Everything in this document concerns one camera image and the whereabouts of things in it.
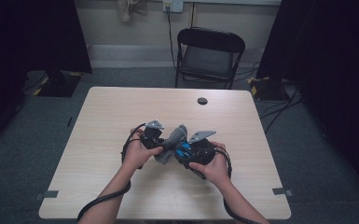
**hand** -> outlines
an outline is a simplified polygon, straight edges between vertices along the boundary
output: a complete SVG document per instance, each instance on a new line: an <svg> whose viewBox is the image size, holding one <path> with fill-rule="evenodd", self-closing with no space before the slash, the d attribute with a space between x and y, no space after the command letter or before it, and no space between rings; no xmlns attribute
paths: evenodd
<svg viewBox="0 0 359 224"><path fill-rule="evenodd" d="M217 143L211 141L211 143L216 146L217 150L226 150L226 146L222 143ZM189 166L195 170L202 172L206 179L211 181L218 188L218 185L229 182L228 177L228 166L226 158L220 154L216 153L214 159L207 165L202 165L196 162L191 162Z"/></svg>
<svg viewBox="0 0 359 224"><path fill-rule="evenodd" d="M158 155L162 151L162 147L147 149L140 140L140 135L143 133L142 129L138 129L131 137L132 141L128 145L126 157L124 158L123 165L130 166L133 170L144 165L150 157Z"/></svg>

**person's left hand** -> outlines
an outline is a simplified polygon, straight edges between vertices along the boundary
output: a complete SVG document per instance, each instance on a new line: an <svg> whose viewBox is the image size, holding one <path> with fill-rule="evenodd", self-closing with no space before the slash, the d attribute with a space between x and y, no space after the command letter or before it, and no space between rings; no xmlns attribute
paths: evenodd
<svg viewBox="0 0 359 224"><path fill-rule="evenodd" d="M136 170L138 167L144 165L150 157L158 155L162 151L162 147L155 147L147 149L141 142L140 135L144 130L138 129L131 137L131 142L126 151L123 165L129 166Z"/></svg>

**wooden table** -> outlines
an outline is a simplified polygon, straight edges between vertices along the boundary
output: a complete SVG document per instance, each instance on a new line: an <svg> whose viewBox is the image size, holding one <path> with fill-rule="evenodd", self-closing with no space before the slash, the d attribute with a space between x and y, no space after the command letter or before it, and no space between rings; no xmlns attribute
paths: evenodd
<svg viewBox="0 0 359 224"><path fill-rule="evenodd" d="M204 97L207 105L199 105ZM76 218L95 199L121 165L120 152L130 128L157 119L167 138L180 124L188 137L216 131L209 140L226 144L232 182L269 219L287 219L291 211L269 145L248 91L94 87L90 89L45 198L42 218ZM121 219L231 219L219 191L171 156L154 158L136 171L124 195Z"/></svg>

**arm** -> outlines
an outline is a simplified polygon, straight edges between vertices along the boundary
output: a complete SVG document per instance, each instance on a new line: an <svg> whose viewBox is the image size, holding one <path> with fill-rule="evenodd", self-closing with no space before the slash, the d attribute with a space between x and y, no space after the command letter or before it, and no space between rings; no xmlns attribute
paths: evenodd
<svg viewBox="0 0 359 224"><path fill-rule="evenodd" d="M212 142L217 148L225 149L224 144ZM191 162L190 167L196 169L213 183L223 195L228 207L240 217L244 217L257 223L269 223L235 188L228 177L226 158L220 153L216 153L214 159L207 165Z"/></svg>
<svg viewBox="0 0 359 224"><path fill-rule="evenodd" d="M123 164L98 197L124 189L138 167L147 162L151 156L158 155L162 151L162 147L145 148L139 141L139 135L142 133L142 130L138 130L132 136L132 139L137 140L129 144ZM92 206L78 223L115 223L122 199L123 195L120 195L112 200Z"/></svg>

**black folding chair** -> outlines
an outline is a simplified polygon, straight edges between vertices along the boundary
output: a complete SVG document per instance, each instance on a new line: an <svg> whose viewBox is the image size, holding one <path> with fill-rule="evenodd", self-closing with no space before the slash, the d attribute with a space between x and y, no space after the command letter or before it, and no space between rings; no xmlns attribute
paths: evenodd
<svg viewBox="0 0 359 224"><path fill-rule="evenodd" d="M224 82L231 89L245 42L230 32L200 27L186 28L177 37L175 88L179 76Z"/></svg>

